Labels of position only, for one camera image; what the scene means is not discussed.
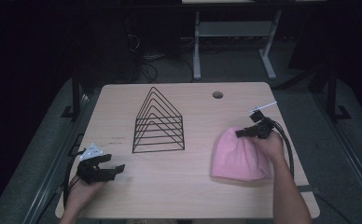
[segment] electrical cord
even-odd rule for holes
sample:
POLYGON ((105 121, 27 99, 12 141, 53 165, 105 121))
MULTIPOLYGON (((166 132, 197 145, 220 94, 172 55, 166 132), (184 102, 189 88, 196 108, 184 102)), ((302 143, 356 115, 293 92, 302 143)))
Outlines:
POLYGON ((330 203, 329 201, 327 201, 325 198, 323 198, 321 195, 317 193, 314 193, 314 196, 317 197, 319 200, 321 200, 321 202, 325 203, 333 210, 335 210, 335 212, 338 213, 338 215, 341 216, 347 223, 353 224, 353 222, 343 212, 341 212, 341 210, 335 207, 335 205, 333 205, 332 203, 330 203))
POLYGON ((131 52, 135 53, 138 47, 140 47, 140 38, 137 35, 128 35, 128 37, 134 37, 137 40, 137 44, 134 49, 129 49, 131 52))
POLYGON ((189 67, 190 73, 192 74, 192 79, 190 80, 190 83, 192 83, 192 82, 193 82, 193 79, 194 79, 192 66, 190 65, 190 63, 187 62, 187 60, 185 60, 185 59, 180 59, 180 60, 181 60, 182 62, 186 63, 187 66, 189 67))
POLYGON ((156 67, 154 67, 153 65, 151 65, 151 64, 142 63, 142 65, 145 66, 145 69, 142 66, 141 67, 142 68, 141 73, 143 74, 144 77, 146 77, 146 79, 148 80, 148 83, 156 82, 156 78, 158 77, 158 69, 156 67), (150 75, 148 67, 152 68, 155 71, 155 76, 154 77, 152 77, 150 75))
POLYGON ((294 178, 294 155, 292 154, 291 144, 289 143, 288 138, 285 135, 284 129, 281 127, 281 125, 270 118, 265 117, 268 122, 270 122, 274 128, 280 133, 280 135, 283 137, 286 145, 286 150, 288 152, 288 160, 289 160, 289 171, 291 172, 292 178, 294 178))
POLYGON ((76 157, 78 155, 82 155, 82 153, 84 153, 86 149, 79 151, 76 155, 74 155, 72 157, 72 159, 68 162, 67 164, 67 169, 65 171, 65 176, 64 176, 64 181, 63 181, 63 206, 65 208, 66 204, 67 204, 67 199, 68 199, 68 195, 70 193, 70 189, 75 185, 75 183, 79 180, 77 180, 72 186, 71 188, 68 187, 68 182, 70 181, 70 173, 71 173, 71 168, 73 167, 74 164, 74 160, 76 159, 76 157))

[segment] table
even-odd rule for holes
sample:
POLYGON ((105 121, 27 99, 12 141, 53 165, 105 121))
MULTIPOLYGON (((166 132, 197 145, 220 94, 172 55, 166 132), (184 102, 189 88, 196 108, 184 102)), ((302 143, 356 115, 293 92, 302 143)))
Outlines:
MULTIPOLYGON (((126 164, 81 211, 95 218, 264 218, 272 217, 272 179, 253 182, 210 176, 216 139, 229 127, 253 125, 248 110, 274 101, 266 83, 132 84, 103 87, 81 149, 95 143, 112 161, 126 164), (185 150, 132 153, 134 124, 155 87, 182 115, 185 150), (221 92, 216 99, 213 93, 221 92)), ((262 109, 288 131, 277 105, 262 109)), ((309 185, 292 145, 295 181, 309 185)), ((76 172, 76 160, 71 172, 76 172)), ((312 217, 319 208, 311 191, 301 193, 312 217)), ((63 214, 63 199, 56 216, 63 214)))
POLYGON ((193 51, 193 78, 196 80, 202 78, 199 55, 200 36, 267 36, 268 41, 265 47, 259 50, 259 57, 262 60, 268 78, 276 79, 276 74, 268 56, 281 13, 282 10, 277 10, 272 21, 200 21, 200 12, 197 11, 193 51))

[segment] metal stand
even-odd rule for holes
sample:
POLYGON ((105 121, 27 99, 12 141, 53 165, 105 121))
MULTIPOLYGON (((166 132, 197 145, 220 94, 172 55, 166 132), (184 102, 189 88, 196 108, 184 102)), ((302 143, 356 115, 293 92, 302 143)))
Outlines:
POLYGON ((135 120, 132 153, 185 150, 181 114, 155 88, 135 120))
POLYGON ((268 77, 275 79, 276 75, 268 56, 281 13, 282 11, 278 10, 272 21, 200 21, 200 13, 197 11, 195 20, 195 49, 193 52, 194 79, 200 80, 202 78, 199 56, 200 36, 267 36, 268 43, 264 49, 259 50, 259 56, 268 77))
POLYGON ((73 88, 73 105, 67 106, 65 110, 62 113, 62 118, 72 118, 71 121, 76 121, 79 112, 80 112, 80 89, 79 89, 79 83, 77 79, 77 71, 74 71, 74 73, 71 76, 72 81, 72 88, 73 88))

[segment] dark background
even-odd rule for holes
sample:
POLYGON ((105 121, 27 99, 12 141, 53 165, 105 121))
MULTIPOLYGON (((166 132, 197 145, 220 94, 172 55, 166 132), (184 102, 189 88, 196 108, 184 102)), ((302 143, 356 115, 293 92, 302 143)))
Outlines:
MULTIPOLYGON (((180 36, 193 36, 193 11, 92 13, 81 2, 71 3, 0 1, 0 196, 76 64, 91 64, 84 72, 97 76, 96 83, 80 80, 85 91, 103 84, 102 73, 113 73, 107 82, 129 83, 138 76, 138 55, 124 48, 130 44, 126 34, 139 34, 146 48, 175 51, 180 36), (109 45, 116 50, 108 51, 109 45), (108 62, 119 63, 108 67, 108 62)), ((243 16, 222 15, 228 20, 243 16)), ((330 64, 362 105, 362 2, 288 8, 276 39, 290 36, 299 40, 290 67, 330 64)))

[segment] wooden table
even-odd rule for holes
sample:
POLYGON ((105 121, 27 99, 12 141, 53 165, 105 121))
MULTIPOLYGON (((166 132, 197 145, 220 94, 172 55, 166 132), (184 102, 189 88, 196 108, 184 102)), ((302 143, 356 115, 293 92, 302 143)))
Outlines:
MULTIPOLYGON (((103 87, 81 144, 95 143, 112 161, 101 168, 126 164, 80 213, 99 218, 264 218, 272 217, 272 179, 253 182, 210 176, 217 138, 229 127, 252 126, 248 110, 272 103, 266 83, 137 84, 103 87), (151 87, 180 112, 185 150, 132 153, 137 114, 151 87), (223 93, 221 99, 213 92, 223 93)), ((288 135, 277 105, 261 110, 288 135)), ((295 181, 309 185, 295 149, 295 181)), ((71 176, 77 170, 75 161, 71 176)), ((302 192, 312 214, 319 208, 312 192, 302 192)), ((63 199, 56 215, 63 214, 63 199)))

